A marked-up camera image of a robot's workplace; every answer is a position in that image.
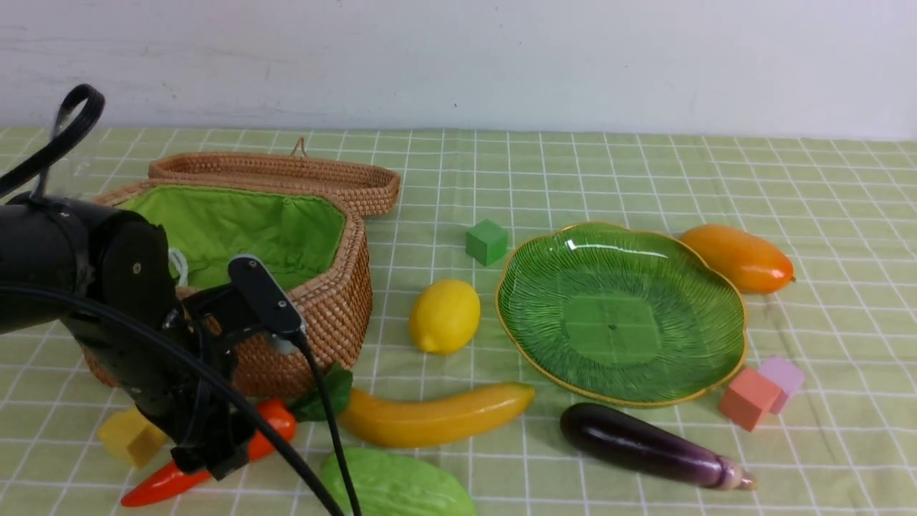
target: table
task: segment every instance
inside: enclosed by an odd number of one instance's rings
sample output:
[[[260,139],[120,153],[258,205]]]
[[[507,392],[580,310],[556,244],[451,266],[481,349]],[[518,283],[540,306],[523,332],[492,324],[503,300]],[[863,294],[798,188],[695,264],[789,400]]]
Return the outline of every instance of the table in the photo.
[[[842,516],[917,513],[917,142],[474,130],[264,131],[97,129],[96,160],[78,189],[141,179],[150,160],[182,151],[289,152],[375,163],[403,175],[393,213],[368,220],[375,309],[354,368],[379,396],[445,396],[478,382],[531,382],[526,415],[441,449],[408,452],[453,473],[480,516]],[[0,170],[44,144],[45,131],[0,129]],[[719,395],[628,410],[739,460],[755,493],[700,491],[577,457],[557,417],[576,400],[520,359],[493,308],[503,263],[464,253],[484,218],[511,245],[586,219],[677,234],[736,225],[777,244],[798,281],[749,296],[748,364],[781,354],[807,374],[802,392],[754,433],[730,424]],[[406,315],[439,278],[473,282],[483,320],[472,345],[422,356]],[[0,337],[0,512],[235,516],[319,514],[277,457],[161,507],[125,510],[122,493],[167,459],[131,471],[94,437],[127,405],[90,375],[60,325]],[[348,438],[347,443],[356,443]],[[295,441],[313,467],[325,425]]]

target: orange cube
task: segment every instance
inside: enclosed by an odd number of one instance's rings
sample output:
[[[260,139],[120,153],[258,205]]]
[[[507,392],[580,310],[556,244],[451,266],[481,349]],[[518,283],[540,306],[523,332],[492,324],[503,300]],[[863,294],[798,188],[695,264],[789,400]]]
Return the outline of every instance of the orange cube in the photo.
[[[720,400],[720,412],[752,432],[770,413],[781,392],[777,384],[755,369],[746,367],[730,382]]]

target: green plate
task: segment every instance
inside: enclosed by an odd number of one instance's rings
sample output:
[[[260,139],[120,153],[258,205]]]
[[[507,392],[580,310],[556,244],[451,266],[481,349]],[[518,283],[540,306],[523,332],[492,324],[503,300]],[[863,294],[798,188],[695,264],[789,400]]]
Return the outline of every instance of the green plate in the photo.
[[[509,258],[496,305],[538,371],[614,405],[696,398],[746,359],[741,295],[658,233],[586,222],[532,239]]]

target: banana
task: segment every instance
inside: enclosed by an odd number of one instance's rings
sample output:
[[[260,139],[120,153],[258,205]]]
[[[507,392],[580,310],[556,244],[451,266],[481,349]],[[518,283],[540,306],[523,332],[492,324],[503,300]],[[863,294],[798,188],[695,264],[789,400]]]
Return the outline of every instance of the banana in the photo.
[[[502,382],[431,401],[399,402],[350,390],[338,422],[367,443],[387,448],[424,448],[454,443],[514,420],[531,405],[535,389]]]

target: basket lid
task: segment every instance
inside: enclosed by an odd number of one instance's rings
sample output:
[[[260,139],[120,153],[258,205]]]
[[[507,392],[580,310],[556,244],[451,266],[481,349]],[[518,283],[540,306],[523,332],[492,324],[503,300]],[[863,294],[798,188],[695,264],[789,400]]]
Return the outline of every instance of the basket lid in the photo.
[[[392,211],[401,188],[401,176],[387,168],[309,156],[302,137],[286,156],[243,151],[174,154],[150,163],[148,176],[186,184],[269,185],[292,195],[331,195],[362,217]]]

